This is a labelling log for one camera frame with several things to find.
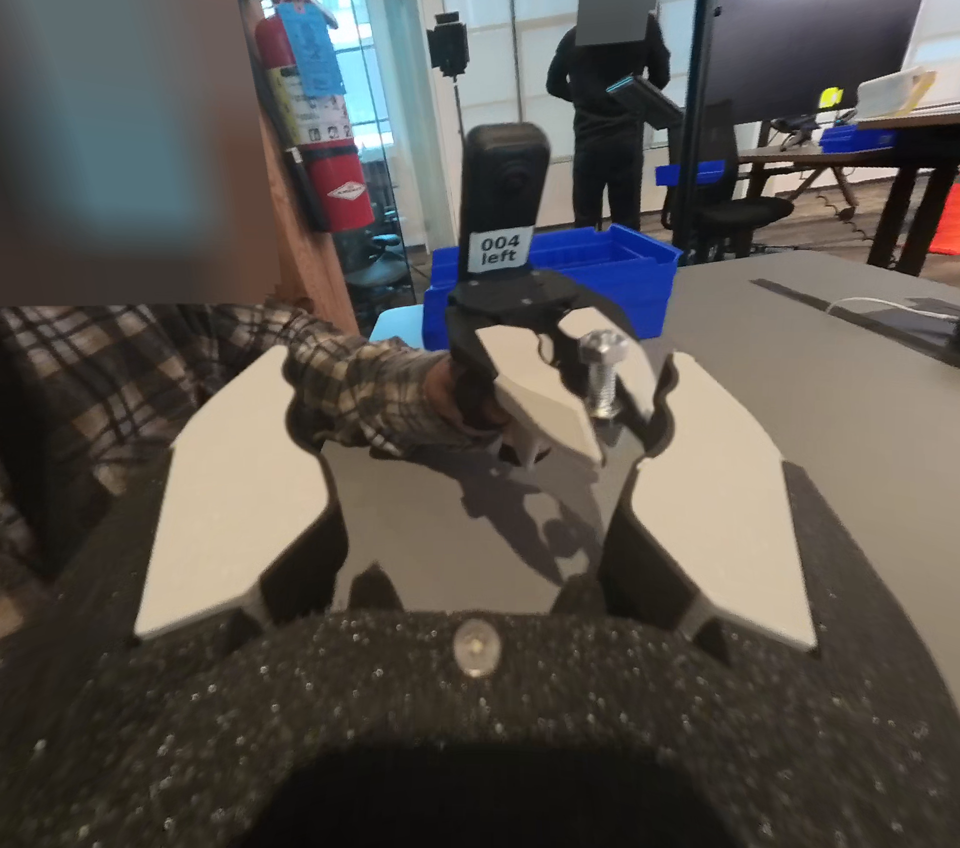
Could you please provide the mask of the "person's plaid shirt torso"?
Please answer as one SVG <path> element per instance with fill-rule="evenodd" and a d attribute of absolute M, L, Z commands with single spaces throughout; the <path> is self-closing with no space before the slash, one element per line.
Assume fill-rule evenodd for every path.
<path fill-rule="evenodd" d="M 129 479 L 308 323 L 278 305 L 2 308 L 2 559 L 54 578 Z"/>

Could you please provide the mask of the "black tripod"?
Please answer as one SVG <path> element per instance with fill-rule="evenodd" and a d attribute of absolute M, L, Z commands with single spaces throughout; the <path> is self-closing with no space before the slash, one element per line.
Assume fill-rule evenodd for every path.
<path fill-rule="evenodd" d="M 684 116 L 678 148 L 678 182 L 672 201 L 672 243 L 685 265 L 690 255 L 702 116 L 710 68 L 717 0 L 695 0 Z"/>

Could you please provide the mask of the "large black monitor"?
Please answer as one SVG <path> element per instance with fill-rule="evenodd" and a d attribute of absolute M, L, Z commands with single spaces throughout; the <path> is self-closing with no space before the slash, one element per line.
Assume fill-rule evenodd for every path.
<path fill-rule="evenodd" d="M 922 0 L 717 0 L 704 103 L 728 101 L 734 123 L 815 114 L 827 89 L 840 107 L 862 82 L 905 62 Z"/>

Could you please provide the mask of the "person's left forearm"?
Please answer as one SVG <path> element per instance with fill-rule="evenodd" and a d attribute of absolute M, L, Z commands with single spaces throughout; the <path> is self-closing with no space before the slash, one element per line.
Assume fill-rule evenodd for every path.
<path fill-rule="evenodd" d="M 423 447 L 479 445 L 502 431 L 489 389 L 471 380 L 460 364 L 457 400 L 466 432 L 430 408 L 424 379 L 439 353 L 446 351 L 414 349 L 397 339 L 369 341 L 346 335 L 278 303 L 236 305 L 231 315 L 250 348 L 265 350 L 267 342 L 286 348 L 285 368 L 308 432 L 322 441 L 367 446 L 400 458 Z"/>

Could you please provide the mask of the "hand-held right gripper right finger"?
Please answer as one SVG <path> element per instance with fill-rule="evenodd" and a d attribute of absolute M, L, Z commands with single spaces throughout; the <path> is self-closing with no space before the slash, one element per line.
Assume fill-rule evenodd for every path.
<path fill-rule="evenodd" d="M 606 531 L 610 612 L 690 641 L 727 623 L 816 650 L 785 460 L 761 423 L 675 352 L 648 433 Z"/>

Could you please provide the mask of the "silver hex bolt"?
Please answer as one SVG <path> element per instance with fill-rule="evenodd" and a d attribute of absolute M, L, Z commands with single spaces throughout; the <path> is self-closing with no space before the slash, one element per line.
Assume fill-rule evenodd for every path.
<path fill-rule="evenodd" d="M 596 329 L 579 339 L 578 352 L 586 371 L 585 405 L 618 398 L 618 365 L 629 354 L 628 338 L 616 329 Z"/>

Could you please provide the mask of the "black office chair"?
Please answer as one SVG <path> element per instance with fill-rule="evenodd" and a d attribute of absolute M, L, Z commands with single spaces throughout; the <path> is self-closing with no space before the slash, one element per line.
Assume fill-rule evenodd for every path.
<path fill-rule="evenodd" d="M 401 234 L 368 235 L 362 248 L 362 264 L 344 276 L 349 290 L 366 293 L 413 291 L 411 270 Z"/>
<path fill-rule="evenodd" d="M 756 231 L 788 218 L 794 204 L 773 195 L 735 198 L 739 149 L 731 99 L 703 108 L 699 154 L 702 161 L 720 162 L 723 170 L 716 180 L 699 183 L 695 189 L 687 261 L 693 265 L 720 262 L 729 254 L 747 258 Z"/>

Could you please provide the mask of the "orange traffic cone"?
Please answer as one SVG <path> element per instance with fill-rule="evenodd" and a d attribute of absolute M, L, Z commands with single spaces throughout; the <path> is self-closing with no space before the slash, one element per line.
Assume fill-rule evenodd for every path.
<path fill-rule="evenodd" d="M 930 242 L 928 254 L 959 257 L 960 253 L 960 185 L 954 183 L 943 204 L 942 215 L 934 237 Z"/>

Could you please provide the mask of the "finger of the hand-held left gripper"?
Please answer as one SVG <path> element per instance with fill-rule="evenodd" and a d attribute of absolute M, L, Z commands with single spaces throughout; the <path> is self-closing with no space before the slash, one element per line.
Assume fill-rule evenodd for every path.
<path fill-rule="evenodd" d="M 611 328 L 628 338 L 629 354 L 617 367 L 616 396 L 630 417 L 647 422 L 655 410 L 658 377 L 640 343 L 630 332 L 602 311 L 580 308 L 565 314 L 558 322 L 558 367 L 570 388 L 582 396 L 585 403 L 587 372 L 578 352 L 579 339 L 596 329 Z"/>
<path fill-rule="evenodd" d="M 543 359 L 539 336 L 509 325 L 481 328 L 476 336 L 493 367 L 498 404 L 510 416 L 507 443 L 517 464 L 531 469 L 543 454 L 559 450 L 591 470 L 601 468 L 604 454 L 584 400 Z"/>

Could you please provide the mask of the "person's left hand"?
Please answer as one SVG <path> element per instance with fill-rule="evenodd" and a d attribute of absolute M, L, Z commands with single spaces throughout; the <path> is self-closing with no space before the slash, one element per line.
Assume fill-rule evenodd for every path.
<path fill-rule="evenodd" d="M 438 360 L 431 365 L 423 380 L 423 395 L 440 418 L 464 433 L 467 426 L 457 400 L 462 366 L 452 359 L 450 353 L 438 354 Z"/>

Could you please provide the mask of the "blue paper tag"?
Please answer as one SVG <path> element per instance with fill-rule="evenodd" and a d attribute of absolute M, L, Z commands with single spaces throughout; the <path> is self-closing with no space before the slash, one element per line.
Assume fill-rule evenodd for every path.
<path fill-rule="evenodd" d="M 306 96 L 345 96 L 337 53 L 330 38 L 330 20 L 318 3 L 314 0 L 279 2 L 275 12 L 290 43 Z"/>

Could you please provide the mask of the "yellow laptop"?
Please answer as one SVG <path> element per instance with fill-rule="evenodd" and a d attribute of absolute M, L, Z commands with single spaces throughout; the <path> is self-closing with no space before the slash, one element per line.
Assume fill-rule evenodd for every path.
<path fill-rule="evenodd" d="M 911 112 L 936 78 L 936 70 L 915 66 L 860 83 L 856 92 L 856 119 L 871 120 Z"/>

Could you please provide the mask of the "large blue storage bin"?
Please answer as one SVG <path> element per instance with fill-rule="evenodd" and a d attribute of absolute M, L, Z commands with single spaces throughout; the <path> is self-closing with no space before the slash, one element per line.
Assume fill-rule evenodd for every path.
<path fill-rule="evenodd" d="M 569 229 L 535 234 L 530 260 L 534 267 L 556 270 L 617 303 L 636 336 L 650 339 L 663 333 L 679 255 L 671 244 L 612 225 L 603 232 Z M 446 308 L 458 261 L 457 247 L 433 252 L 421 322 L 427 350 L 448 346 Z"/>

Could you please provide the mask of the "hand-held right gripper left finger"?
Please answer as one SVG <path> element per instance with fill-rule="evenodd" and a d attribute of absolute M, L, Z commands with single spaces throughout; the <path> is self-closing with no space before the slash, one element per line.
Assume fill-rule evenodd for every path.
<path fill-rule="evenodd" d="M 136 638 L 224 613 L 268 627 L 330 608 L 349 537 L 329 467 L 290 431 L 287 358 L 271 348 L 174 440 Z"/>

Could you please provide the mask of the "pale blue seat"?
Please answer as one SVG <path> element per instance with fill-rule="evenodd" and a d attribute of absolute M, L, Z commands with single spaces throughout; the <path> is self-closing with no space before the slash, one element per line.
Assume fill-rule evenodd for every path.
<path fill-rule="evenodd" d="M 424 349 L 423 323 L 424 306 L 421 304 L 392 308 L 378 315 L 368 339 L 384 341 L 399 338 L 412 348 Z"/>

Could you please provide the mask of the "wooden desk with black legs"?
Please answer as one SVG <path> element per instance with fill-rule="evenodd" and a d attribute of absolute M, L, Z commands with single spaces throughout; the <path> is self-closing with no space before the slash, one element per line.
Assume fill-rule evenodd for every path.
<path fill-rule="evenodd" d="M 782 149 L 769 144 L 771 130 L 763 122 L 761 146 L 739 154 L 739 163 L 750 168 L 743 176 L 748 181 L 747 194 L 761 194 L 776 174 L 826 168 L 895 169 L 867 263 L 919 276 L 958 177 L 959 103 L 886 114 L 860 120 L 855 126 L 893 132 L 894 144 L 845 153 L 825 153 L 817 142 Z"/>

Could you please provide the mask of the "black music stand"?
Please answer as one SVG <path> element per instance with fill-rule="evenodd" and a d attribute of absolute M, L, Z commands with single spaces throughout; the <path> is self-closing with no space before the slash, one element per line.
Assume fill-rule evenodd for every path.
<path fill-rule="evenodd" d="M 607 87 L 606 94 L 655 130 L 683 125 L 684 110 L 642 76 L 623 77 Z"/>

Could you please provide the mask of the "wooden post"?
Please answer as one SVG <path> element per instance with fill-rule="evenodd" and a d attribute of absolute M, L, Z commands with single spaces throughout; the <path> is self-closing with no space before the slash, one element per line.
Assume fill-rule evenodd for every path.
<path fill-rule="evenodd" d="M 276 299 L 331 322 L 348 334 L 358 325 L 332 236 L 310 224 L 321 205 L 307 176 L 302 153 L 289 139 L 255 39 L 262 9 L 254 0 L 236 0 L 259 105 L 270 198 L 277 232 L 279 281 Z"/>

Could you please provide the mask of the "red fire extinguisher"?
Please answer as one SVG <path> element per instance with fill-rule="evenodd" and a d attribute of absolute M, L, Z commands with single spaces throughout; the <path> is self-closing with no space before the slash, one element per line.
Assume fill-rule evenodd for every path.
<path fill-rule="evenodd" d="M 254 38 L 289 139 L 301 152 L 308 180 L 320 204 L 320 219 L 310 226 L 315 231 L 333 234 L 366 228 L 374 223 L 375 212 L 346 96 L 306 96 L 282 20 L 277 15 L 279 2 L 307 0 L 268 1 L 271 14 L 257 24 Z M 331 38 L 331 33 L 340 26 L 339 21 L 322 0 L 314 1 L 329 19 Z"/>

